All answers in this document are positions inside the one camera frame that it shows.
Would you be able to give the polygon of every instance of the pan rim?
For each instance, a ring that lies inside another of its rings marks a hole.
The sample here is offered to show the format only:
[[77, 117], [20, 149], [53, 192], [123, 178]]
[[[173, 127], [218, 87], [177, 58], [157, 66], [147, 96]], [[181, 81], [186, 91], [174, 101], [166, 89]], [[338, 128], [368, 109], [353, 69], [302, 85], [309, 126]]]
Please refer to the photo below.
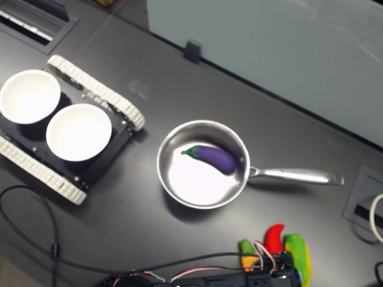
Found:
[[[227, 131], [228, 133], [230, 133], [231, 136], [233, 136], [233, 138], [238, 141], [238, 144], [243, 148], [244, 150], [244, 157], [245, 157], [245, 162], [246, 162], [246, 165], [245, 165], [245, 172], [244, 172], [244, 175], [243, 175], [243, 180], [241, 182], [241, 185], [238, 187], [238, 191], [233, 195], [231, 196], [230, 198], [228, 198], [227, 200], [221, 202], [221, 203], [217, 203], [217, 204], [212, 204], [212, 205], [208, 205], [208, 206], [202, 206], [202, 205], [198, 205], [198, 204], [192, 204], [192, 203], [189, 203], [185, 200], [181, 200], [179, 199], [178, 197], [176, 197], [174, 195], [174, 193], [169, 190], [168, 186], [165, 184], [163, 178], [162, 178], [162, 175], [160, 173], [160, 157], [162, 155], [162, 152], [165, 148], [165, 146], [167, 146], [168, 142], [174, 137], [175, 134], [178, 133], [178, 131], [182, 130], [183, 128], [187, 127], [187, 126], [191, 126], [193, 124], [212, 124], [212, 125], [215, 125], [215, 126], [218, 126], [220, 128], [222, 128], [223, 130]], [[227, 127], [226, 125], [224, 124], [221, 124], [219, 122], [216, 122], [216, 121], [210, 121], [210, 120], [194, 120], [194, 121], [189, 121], [187, 123], [184, 123], [176, 128], [174, 128], [166, 137], [165, 139], [163, 140], [163, 142], [161, 143], [161, 146], [158, 150], [158, 153], [157, 153], [157, 174], [158, 174], [158, 177], [160, 179], [160, 182], [162, 184], [162, 187], [165, 189], [165, 191], [173, 198], [175, 199], [177, 202], [185, 205], [185, 206], [188, 206], [188, 207], [191, 207], [191, 208], [195, 208], [195, 209], [214, 209], [214, 208], [218, 208], [218, 207], [221, 207], [221, 206], [224, 206], [228, 203], [230, 203], [231, 201], [233, 201], [235, 198], [237, 198], [237, 196], [242, 192], [242, 190], [245, 188], [246, 184], [247, 184], [247, 180], [249, 178], [249, 175], [250, 175], [250, 156], [249, 156], [249, 153], [247, 151], [247, 148], [244, 144], [244, 142], [242, 141], [242, 139], [237, 135], [236, 132], [234, 132], [230, 127]]]

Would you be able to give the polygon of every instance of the white bowl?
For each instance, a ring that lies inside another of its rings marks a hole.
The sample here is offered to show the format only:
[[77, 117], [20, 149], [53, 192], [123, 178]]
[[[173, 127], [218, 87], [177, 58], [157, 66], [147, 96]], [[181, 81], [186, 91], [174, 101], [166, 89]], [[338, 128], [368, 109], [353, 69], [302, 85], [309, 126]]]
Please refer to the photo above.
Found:
[[48, 117], [60, 101], [60, 84], [51, 74], [27, 70], [13, 75], [0, 90], [0, 112], [17, 124]]
[[59, 158], [88, 160], [109, 143], [112, 123], [100, 108], [80, 103], [60, 110], [47, 127], [47, 143]]

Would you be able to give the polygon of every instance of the black table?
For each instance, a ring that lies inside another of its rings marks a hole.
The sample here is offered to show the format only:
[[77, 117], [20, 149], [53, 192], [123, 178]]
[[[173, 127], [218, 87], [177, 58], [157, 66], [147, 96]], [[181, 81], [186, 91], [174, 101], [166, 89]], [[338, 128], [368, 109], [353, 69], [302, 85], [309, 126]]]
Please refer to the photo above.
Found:
[[[383, 245], [368, 245], [342, 217], [362, 164], [383, 171], [383, 155], [355, 139], [200, 64], [96, 5], [68, 1], [80, 22], [54, 53], [127, 96], [145, 115], [145, 130], [132, 139], [79, 207], [51, 198], [59, 222], [62, 257], [110, 269], [131, 269], [222, 251], [237, 251], [243, 238], [262, 240], [273, 224], [300, 233], [312, 261], [311, 286], [370, 286]], [[48, 56], [0, 33], [0, 84], [18, 71], [42, 68]], [[136, 81], [143, 94], [129, 89]], [[156, 154], [163, 138], [186, 121], [219, 121], [237, 131], [251, 163], [259, 167], [310, 167], [341, 173], [343, 187], [253, 181], [225, 207], [190, 210], [166, 195], [157, 178]], [[0, 157], [0, 188], [26, 182], [50, 192]], [[48, 216], [33, 195], [4, 198], [10, 217], [49, 248]], [[49, 258], [0, 220], [0, 252], [44, 286]], [[196, 264], [237, 265], [219, 258], [161, 270], [169, 277]], [[59, 264], [59, 286], [90, 286], [105, 275]]]

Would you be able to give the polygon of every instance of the eggplant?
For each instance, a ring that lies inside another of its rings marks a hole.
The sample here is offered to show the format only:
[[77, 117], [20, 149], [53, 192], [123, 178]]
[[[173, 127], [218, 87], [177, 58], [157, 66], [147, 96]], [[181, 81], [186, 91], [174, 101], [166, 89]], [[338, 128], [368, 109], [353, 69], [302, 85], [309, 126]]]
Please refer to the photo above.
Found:
[[228, 152], [211, 146], [195, 145], [181, 154], [206, 162], [226, 175], [233, 173], [236, 167], [235, 159]]

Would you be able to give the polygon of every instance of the stainless steel saucepan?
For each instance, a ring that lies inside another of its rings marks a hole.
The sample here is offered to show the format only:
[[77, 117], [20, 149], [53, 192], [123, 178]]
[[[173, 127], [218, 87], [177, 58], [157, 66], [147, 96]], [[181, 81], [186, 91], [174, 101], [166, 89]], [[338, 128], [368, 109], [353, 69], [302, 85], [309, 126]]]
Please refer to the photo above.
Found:
[[[213, 166], [181, 152], [195, 145], [221, 148], [234, 156], [236, 169], [225, 175]], [[191, 121], [165, 138], [157, 155], [157, 172], [164, 189], [176, 201], [197, 209], [228, 204], [248, 178], [267, 176], [313, 184], [343, 185], [341, 175], [312, 169], [259, 169], [250, 166], [246, 146], [230, 128], [215, 121]]]

